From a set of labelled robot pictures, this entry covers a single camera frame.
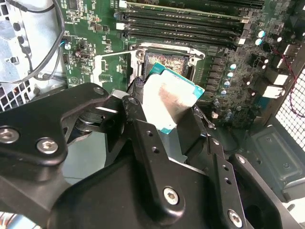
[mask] mounting hole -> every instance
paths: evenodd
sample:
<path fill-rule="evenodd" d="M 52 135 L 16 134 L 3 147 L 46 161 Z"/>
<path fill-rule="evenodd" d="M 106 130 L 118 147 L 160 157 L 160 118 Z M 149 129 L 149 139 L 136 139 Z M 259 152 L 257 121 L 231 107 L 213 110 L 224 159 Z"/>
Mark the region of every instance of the mounting hole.
<path fill-rule="evenodd" d="M 148 135 L 149 137 L 152 137 L 152 136 L 153 136 L 153 134 L 152 134 L 151 131 L 146 131 L 146 133 L 147 133 L 147 135 Z"/>
<path fill-rule="evenodd" d="M 97 93 L 97 94 L 101 94 L 103 95 L 104 94 L 104 90 L 100 87 L 95 87 L 94 88 L 94 91 Z"/>
<path fill-rule="evenodd" d="M 113 119 L 107 120 L 105 123 L 106 128 L 112 128 L 115 124 L 115 121 Z"/>
<path fill-rule="evenodd" d="M 159 149 L 157 148 L 157 147 L 152 147 L 152 151 L 154 152 L 154 153 L 156 153 L 156 154 L 158 154 L 160 151 L 159 151 Z"/>
<path fill-rule="evenodd" d="M 227 166 L 223 165 L 223 168 L 225 169 L 225 171 L 229 171 Z"/>
<path fill-rule="evenodd" d="M 13 28 L 14 28 L 15 31 L 20 31 L 21 30 L 21 26 L 19 25 L 19 23 L 14 23 Z"/>
<path fill-rule="evenodd" d="M 135 100 L 134 98 L 132 98 L 132 97 L 129 97 L 128 100 L 129 100 L 129 102 L 131 102 L 131 103 L 134 104 L 134 105 L 137 105 L 137 104 L 138 104 L 138 101 L 136 101 L 136 100 Z"/>
<path fill-rule="evenodd" d="M 232 184 L 232 182 L 228 178 L 225 178 L 225 181 L 227 182 L 228 185 Z"/>

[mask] green circuit board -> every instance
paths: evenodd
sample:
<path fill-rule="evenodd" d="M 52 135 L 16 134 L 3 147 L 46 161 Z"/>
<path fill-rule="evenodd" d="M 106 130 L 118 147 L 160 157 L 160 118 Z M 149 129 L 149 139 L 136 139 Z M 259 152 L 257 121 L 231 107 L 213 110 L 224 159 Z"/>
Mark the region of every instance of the green circuit board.
<path fill-rule="evenodd" d="M 193 47 L 204 53 L 204 59 L 189 68 L 185 64 L 189 59 L 177 54 L 183 56 L 184 59 L 180 60 L 185 61 L 185 65 L 177 66 L 176 61 L 175 67 L 185 74 L 192 71 L 191 80 L 206 90 L 198 104 L 210 112 L 213 101 L 218 99 L 219 117 L 213 120 L 217 125 L 229 122 L 238 128 L 248 126 L 254 120 L 249 113 L 263 112 L 268 103 L 266 99 L 262 102 L 261 94 L 253 96 L 251 93 L 266 69 L 250 66 L 249 60 L 252 54 L 269 60 L 273 58 L 272 53 L 255 44 L 257 32 L 264 31 L 264 42 L 278 45 L 271 34 L 289 32 L 290 28 L 285 23 L 293 2 L 255 1 L 258 5 L 254 8 L 244 5 L 244 2 L 247 1 L 225 5 L 204 0 L 61 0 L 65 39 L 70 45 L 64 51 L 69 87 L 94 82 L 108 92 L 127 89 L 132 72 L 129 54 L 102 57 L 99 75 L 94 75 L 94 57 L 98 55 L 127 51 L 132 45 L 144 42 Z M 198 26 L 194 28 L 194 23 L 189 21 L 196 21 Z M 223 22 L 227 23 L 228 31 L 221 27 Z M 118 23 L 125 25 L 123 30 L 117 29 Z M 153 58 L 157 61 L 175 54 L 156 48 L 149 51 L 154 53 Z M 236 65 L 233 71 L 231 64 Z M 251 78 L 251 84 L 245 85 L 244 78 Z M 232 113 L 230 117 L 226 116 L 228 110 Z"/>

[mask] black cable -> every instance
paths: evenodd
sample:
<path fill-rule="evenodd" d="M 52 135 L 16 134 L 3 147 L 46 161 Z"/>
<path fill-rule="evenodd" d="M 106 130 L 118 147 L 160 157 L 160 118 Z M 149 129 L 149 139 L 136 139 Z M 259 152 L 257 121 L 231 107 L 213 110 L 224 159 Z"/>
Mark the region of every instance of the black cable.
<path fill-rule="evenodd" d="M 55 7 L 55 5 L 52 4 L 50 7 L 46 8 L 44 10 L 29 10 L 27 7 L 25 7 L 24 5 L 20 4 L 19 2 L 14 1 L 14 0 L 6 0 L 6 2 L 8 2 L 10 5 L 18 8 L 19 10 L 21 10 L 23 12 L 31 12 L 31 13 L 46 13 L 46 12 L 51 11 Z"/>
<path fill-rule="evenodd" d="M 22 80 L 17 80 L 17 81 L 14 81 L 14 82 L 4 82 L 4 81 L 2 81 L 0 83 L 23 83 L 23 82 L 29 80 L 30 78 L 33 78 L 34 76 L 38 75 L 42 71 L 42 69 L 48 64 L 48 62 L 50 61 L 50 59 L 52 58 L 52 56 L 56 52 L 57 48 L 59 47 L 59 45 L 61 43 L 64 32 L 65 32 L 65 23 L 64 23 L 64 18 L 63 18 L 62 11 L 60 9 L 60 6 L 59 6 L 57 0 L 52 0 L 52 1 L 53 1 L 55 10 L 56 10 L 57 20 L 59 20 L 60 34 L 56 38 L 56 40 L 55 40 L 54 44 L 52 45 L 50 51 L 45 56 L 45 58 L 41 61 L 41 63 L 28 76 L 26 76 Z"/>
<path fill-rule="evenodd" d="M 37 77 L 37 76 L 34 76 L 34 78 L 35 78 L 36 80 L 39 80 L 39 81 L 47 81 L 47 80 L 53 79 L 53 78 L 54 78 L 54 75 L 55 75 L 55 73 L 56 73 L 56 70 L 57 70 L 57 68 L 58 68 L 59 61 L 61 60 L 62 54 L 63 54 L 63 49 L 62 49 L 61 47 L 59 47 L 59 49 L 58 49 L 58 54 L 57 54 L 57 58 L 56 58 L 56 63 L 55 63 L 53 72 L 52 72 L 49 76 L 47 76 L 47 77 L 42 77 L 42 78 Z"/>
<path fill-rule="evenodd" d="M 36 11 L 36 10 L 29 10 L 29 9 L 28 9 L 28 12 L 31 12 L 31 13 L 46 13 L 46 12 L 51 11 L 51 10 L 54 9 L 54 8 L 55 8 L 55 5 L 52 4 L 50 7 L 46 8 L 46 9 L 44 9 L 44 10 L 38 10 L 38 11 Z"/>
<path fill-rule="evenodd" d="M 30 66 L 30 73 L 33 71 L 33 65 L 32 65 L 32 61 L 30 58 L 29 53 L 27 52 L 27 50 L 20 44 L 21 50 L 22 52 L 25 54 L 25 56 L 27 57 L 28 61 L 29 61 L 29 66 Z"/>

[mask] ram slot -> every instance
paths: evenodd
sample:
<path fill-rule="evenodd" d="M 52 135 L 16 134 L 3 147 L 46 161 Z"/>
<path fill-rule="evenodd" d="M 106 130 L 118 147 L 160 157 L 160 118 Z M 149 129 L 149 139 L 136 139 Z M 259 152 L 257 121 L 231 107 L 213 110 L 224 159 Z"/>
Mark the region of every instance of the ram slot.
<path fill-rule="evenodd" d="M 231 20 L 223 20 L 216 18 L 206 18 L 206 17 L 188 17 L 187 15 L 179 15 L 174 13 L 157 13 L 155 15 L 149 14 L 140 14 L 140 13 L 126 13 L 122 16 L 122 18 L 128 19 L 129 17 L 138 18 L 138 19 L 148 19 L 148 20 L 156 20 L 156 21 L 171 21 L 176 23 L 184 23 L 184 24 L 194 24 L 194 25 L 202 25 L 202 26 L 210 26 L 217 28 L 231 28 L 233 31 L 242 30 L 241 28 L 244 26 L 242 23 L 231 21 Z"/>
<path fill-rule="evenodd" d="M 145 31 L 147 30 L 147 26 L 131 26 L 127 25 L 125 27 L 125 31 Z M 149 27 L 149 32 L 162 34 L 165 36 L 173 36 L 173 37 L 188 37 L 193 39 L 200 40 L 209 40 L 216 42 L 233 42 L 234 38 L 232 36 L 223 36 L 221 34 L 211 34 L 200 31 L 182 31 L 175 28 L 157 28 L 157 27 Z"/>
<path fill-rule="evenodd" d="M 149 28 L 160 28 L 160 29 L 178 29 L 185 32 L 208 32 L 216 33 L 226 36 L 238 36 L 241 35 L 242 31 L 232 30 L 231 27 L 226 26 L 225 28 L 219 28 L 217 25 L 211 24 L 190 24 L 181 23 L 180 21 L 163 21 L 163 19 L 158 19 L 157 17 L 150 19 L 139 19 L 134 17 L 128 17 L 128 19 L 120 20 L 120 22 L 128 23 L 129 25 L 141 25 L 147 26 Z"/>
<path fill-rule="evenodd" d="M 126 38 L 137 38 L 144 41 L 160 41 L 166 42 L 172 41 L 175 44 L 182 44 L 182 45 L 197 45 L 197 46 L 206 46 L 206 45 L 214 45 L 220 47 L 227 47 L 229 49 L 236 50 L 236 46 L 232 42 L 224 42 L 220 40 L 211 40 L 211 37 L 206 37 L 206 39 L 197 39 L 192 37 L 183 37 L 183 36 L 172 36 L 172 35 L 163 35 L 160 33 L 152 33 L 150 31 L 125 31 L 123 36 Z"/>
<path fill-rule="evenodd" d="M 178 14 L 179 16 L 185 17 L 209 17 L 209 18 L 217 18 L 217 19 L 227 19 L 227 20 L 234 20 L 239 21 L 241 23 L 248 23 L 248 17 L 236 17 L 212 12 L 204 12 L 200 10 L 192 10 L 192 9 L 180 9 L 180 8 L 173 8 L 173 7 L 166 7 L 166 6 L 159 6 L 159 5 L 149 5 L 149 4 L 142 4 L 142 3 L 135 3 L 135 2 L 125 2 L 120 0 L 119 9 L 124 12 L 133 12 L 133 13 L 141 13 L 141 12 L 162 12 L 164 14 L 173 13 Z"/>

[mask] black metal bracket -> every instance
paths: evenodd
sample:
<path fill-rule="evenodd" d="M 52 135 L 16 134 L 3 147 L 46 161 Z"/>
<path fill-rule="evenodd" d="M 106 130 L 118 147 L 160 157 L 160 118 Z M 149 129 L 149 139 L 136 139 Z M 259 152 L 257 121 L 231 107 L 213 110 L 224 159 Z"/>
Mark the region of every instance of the black metal bracket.
<path fill-rule="evenodd" d="M 48 221 L 50 229 L 91 229 L 101 223 L 106 228 L 252 229 L 244 214 L 249 200 L 238 190 L 245 177 L 257 196 L 267 200 L 265 209 L 278 211 L 274 220 L 279 228 L 290 225 L 293 219 L 253 168 L 246 163 L 245 170 L 234 158 L 234 166 L 226 161 L 200 117 L 188 112 L 185 120 L 186 133 L 188 123 L 196 126 L 183 151 L 194 158 L 203 154 L 205 172 L 169 160 L 138 99 L 109 96 L 92 83 L 1 113 L 0 129 L 17 132 L 14 141 L 0 143 L 2 201 L 43 227 Z M 59 174 L 67 144 L 92 131 L 107 134 L 107 166 L 68 187 Z M 43 139 L 52 141 L 45 152 L 38 145 Z M 54 143 L 57 148 L 48 151 Z"/>

